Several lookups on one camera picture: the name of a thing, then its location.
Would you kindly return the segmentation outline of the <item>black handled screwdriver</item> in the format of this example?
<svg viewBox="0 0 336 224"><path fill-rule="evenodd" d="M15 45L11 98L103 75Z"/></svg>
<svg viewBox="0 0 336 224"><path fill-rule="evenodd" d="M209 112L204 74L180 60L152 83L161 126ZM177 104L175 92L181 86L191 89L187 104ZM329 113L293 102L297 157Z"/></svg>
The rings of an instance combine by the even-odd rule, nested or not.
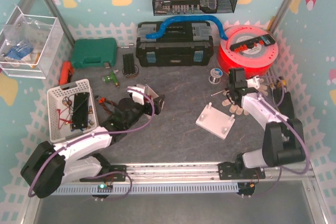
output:
<svg viewBox="0 0 336 224"><path fill-rule="evenodd" d="M218 95L218 94L223 94L223 95L225 95L227 92L228 92L228 90L221 90L221 91L219 91L219 92L216 92L216 93L211 94L211 96L213 97L213 96Z"/></svg>

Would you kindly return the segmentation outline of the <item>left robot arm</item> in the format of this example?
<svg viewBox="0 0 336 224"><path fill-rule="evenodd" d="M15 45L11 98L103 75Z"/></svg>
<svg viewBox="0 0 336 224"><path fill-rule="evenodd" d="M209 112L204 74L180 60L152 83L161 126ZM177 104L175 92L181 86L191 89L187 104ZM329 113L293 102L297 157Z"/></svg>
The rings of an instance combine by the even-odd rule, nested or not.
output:
<svg viewBox="0 0 336 224"><path fill-rule="evenodd" d="M142 95L142 103L134 96L123 98L114 113L95 130L63 143L40 143L20 171L29 185L28 196L42 199L53 194L62 184L113 181L115 176L125 178L125 170L115 170L105 157L98 153L136 131L133 126L146 114L149 118L161 113L164 95Z"/></svg>

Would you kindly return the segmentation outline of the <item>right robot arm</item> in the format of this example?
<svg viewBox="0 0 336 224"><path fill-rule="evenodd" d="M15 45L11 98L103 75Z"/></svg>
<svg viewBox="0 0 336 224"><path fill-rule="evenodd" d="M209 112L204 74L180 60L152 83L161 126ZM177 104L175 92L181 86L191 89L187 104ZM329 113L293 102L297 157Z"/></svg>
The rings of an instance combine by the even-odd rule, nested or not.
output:
<svg viewBox="0 0 336 224"><path fill-rule="evenodd" d="M273 108L256 87L257 77L246 78L244 68L230 68L227 98L248 112L264 129L262 147L238 154L236 160L218 165L221 180L264 179L264 169L308 160L303 126Z"/></svg>

